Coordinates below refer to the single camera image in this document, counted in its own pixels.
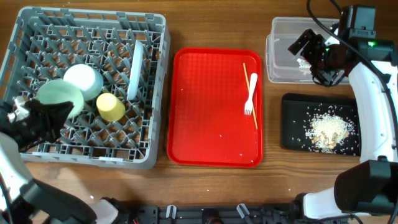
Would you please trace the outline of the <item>yellow plastic cup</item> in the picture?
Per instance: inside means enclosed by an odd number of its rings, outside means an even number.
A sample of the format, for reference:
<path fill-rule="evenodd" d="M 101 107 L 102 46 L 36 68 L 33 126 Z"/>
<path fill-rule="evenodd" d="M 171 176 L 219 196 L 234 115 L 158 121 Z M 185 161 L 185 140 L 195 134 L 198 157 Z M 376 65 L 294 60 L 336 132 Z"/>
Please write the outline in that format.
<path fill-rule="evenodd" d="M 125 114 L 125 105 L 111 93 L 102 93 L 96 100 L 99 115 L 106 121 L 118 121 Z"/>

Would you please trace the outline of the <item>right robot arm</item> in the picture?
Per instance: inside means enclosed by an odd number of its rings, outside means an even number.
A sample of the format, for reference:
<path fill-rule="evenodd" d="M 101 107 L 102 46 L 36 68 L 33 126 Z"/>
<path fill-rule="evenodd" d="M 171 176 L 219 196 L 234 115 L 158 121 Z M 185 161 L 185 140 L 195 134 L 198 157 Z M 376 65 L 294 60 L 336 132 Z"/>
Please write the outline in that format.
<path fill-rule="evenodd" d="M 325 87 L 347 77 L 356 98 L 360 127 L 360 163 L 341 173 L 332 188 L 302 193 L 290 217 L 327 222 L 361 215 L 397 217 L 397 50 L 391 40 L 376 39 L 372 6 L 339 8 L 328 39 L 307 29 L 289 47 L 309 64 L 313 81 Z"/>

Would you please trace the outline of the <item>light blue bowl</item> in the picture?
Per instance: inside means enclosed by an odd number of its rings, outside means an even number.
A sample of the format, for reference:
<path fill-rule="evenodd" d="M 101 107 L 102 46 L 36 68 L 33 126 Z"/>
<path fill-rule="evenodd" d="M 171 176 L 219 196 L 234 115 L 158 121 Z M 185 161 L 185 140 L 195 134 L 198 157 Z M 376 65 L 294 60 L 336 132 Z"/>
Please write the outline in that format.
<path fill-rule="evenodd" d="M 85 64 L 70 67 L 65 72 L 63 80 L 79 88 L 85 101 L 96 98 L 104 85 L 100 72 Z"/>

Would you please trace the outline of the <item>light green bowl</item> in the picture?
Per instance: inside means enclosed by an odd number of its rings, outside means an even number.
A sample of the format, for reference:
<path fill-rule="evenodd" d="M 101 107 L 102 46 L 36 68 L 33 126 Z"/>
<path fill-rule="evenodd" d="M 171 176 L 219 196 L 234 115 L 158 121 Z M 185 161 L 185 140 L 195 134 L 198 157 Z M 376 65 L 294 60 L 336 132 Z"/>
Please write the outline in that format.
<path fill-rule="evenodd" d="M 37 91 L 36 97 L 43 105 L 58 104 L 70 101 L 73 109 L 68 119 L 79 115 L 84 107 L 84 97 L 79 88 L 62 79 L 52 80 L 43 84 Z"/>

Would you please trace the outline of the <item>white plastic fork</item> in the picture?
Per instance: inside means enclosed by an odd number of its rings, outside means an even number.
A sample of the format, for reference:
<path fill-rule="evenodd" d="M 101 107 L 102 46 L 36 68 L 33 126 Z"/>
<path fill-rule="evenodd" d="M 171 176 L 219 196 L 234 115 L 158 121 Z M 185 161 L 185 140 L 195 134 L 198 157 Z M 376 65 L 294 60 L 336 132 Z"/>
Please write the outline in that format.
<path fill-rule="evenodd" d="M 256 84 L 257 84 L 257 78 L 258 75 L 256 73 L 252 73 L 250 76 L 250 81 L 249 81 L 249 90 L 248 90 L 248 99 L 245 102 L 244 105 L 244 114 L 245 115 L 251 115 L 252 111 L 253 111 L 253 95 L 254 95 L 254 91 L 256 89 Z"/>

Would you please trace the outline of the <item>wooden chopstick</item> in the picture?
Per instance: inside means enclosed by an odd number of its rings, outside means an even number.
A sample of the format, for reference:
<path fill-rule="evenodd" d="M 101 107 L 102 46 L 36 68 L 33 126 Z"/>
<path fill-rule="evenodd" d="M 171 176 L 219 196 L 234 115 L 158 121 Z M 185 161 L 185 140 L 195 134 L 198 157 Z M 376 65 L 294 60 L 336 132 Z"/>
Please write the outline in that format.
<path fill-rule="evenodd" d="M 243 70 L 244 70 L 246 85 L 248 88 L 248 99 L 246 100 L 244 105 L 244 114 L 247 116 L 252 115 L 255 128 L 258 129 L 256 110 L 254 109 L 254 104 L 252 100 L 254 96 L 254 91 L 256 89 L 258 74 L 252 73 L 250 76 L 248 76 L 248 71 L 245 63 L 243 63 Z"/>

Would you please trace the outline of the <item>rice food scraps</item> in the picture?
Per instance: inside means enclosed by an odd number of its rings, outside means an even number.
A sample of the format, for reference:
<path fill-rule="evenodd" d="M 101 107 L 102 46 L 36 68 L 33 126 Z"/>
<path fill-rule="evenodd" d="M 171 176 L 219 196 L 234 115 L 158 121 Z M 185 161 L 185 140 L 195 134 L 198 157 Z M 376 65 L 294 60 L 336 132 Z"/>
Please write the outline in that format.
<path fill-rule="evenodd" d="M 359 131 L 354 109 L 323 103 L 304 106 L 288 115 L 284 133 L 287 149 L 325 154 L 357 155 Z"/>

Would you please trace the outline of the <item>light blue plate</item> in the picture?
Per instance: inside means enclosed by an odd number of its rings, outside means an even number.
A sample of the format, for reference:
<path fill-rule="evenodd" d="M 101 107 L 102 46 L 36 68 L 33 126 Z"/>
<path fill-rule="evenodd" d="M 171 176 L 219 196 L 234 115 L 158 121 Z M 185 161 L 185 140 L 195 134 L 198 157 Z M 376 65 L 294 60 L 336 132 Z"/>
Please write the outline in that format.
<path fill-rule="evenodd" d="M 141 76 L 141 68 L 143 61 L 144 45 L 140 40 L 136 40 L 134 53 L 132 57 L 132 66 L 129 77 L 129 85 L 127 88 L 127 100 L 133 100 L 138 91 L 139 80 Z"/>

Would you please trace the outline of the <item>white napkin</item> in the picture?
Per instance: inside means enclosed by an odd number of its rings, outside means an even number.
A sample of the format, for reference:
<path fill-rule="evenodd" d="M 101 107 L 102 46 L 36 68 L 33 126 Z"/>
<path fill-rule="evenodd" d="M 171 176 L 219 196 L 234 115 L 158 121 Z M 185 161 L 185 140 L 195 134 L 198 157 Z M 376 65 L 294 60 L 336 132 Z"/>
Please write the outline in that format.
<path fill-rule="evenodd" d="M 311 65 L 305 59 L 298 58 L 297 62 L 298 62 L 298 67 L 299 68 L 304 69 L 304 68 L 310 68 L 311 67 Z"/>

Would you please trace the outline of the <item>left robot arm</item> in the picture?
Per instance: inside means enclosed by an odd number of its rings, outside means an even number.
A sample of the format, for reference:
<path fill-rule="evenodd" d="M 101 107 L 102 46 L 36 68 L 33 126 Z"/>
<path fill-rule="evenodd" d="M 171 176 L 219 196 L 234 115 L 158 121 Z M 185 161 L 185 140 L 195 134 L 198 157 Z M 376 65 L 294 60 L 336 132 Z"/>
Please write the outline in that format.
<path fill-rule="evenodd" d="M 79 198 L 34 178 L 21 152 L 60 137 L 73 109 L 71 101 L 43 105 L 23 101 L 14 109 L 1 102 L 1 223 L 31 223 L 45 212 L 46 223 L 116 223 L 119 210 L 110 199 L 88 205 Z"/>

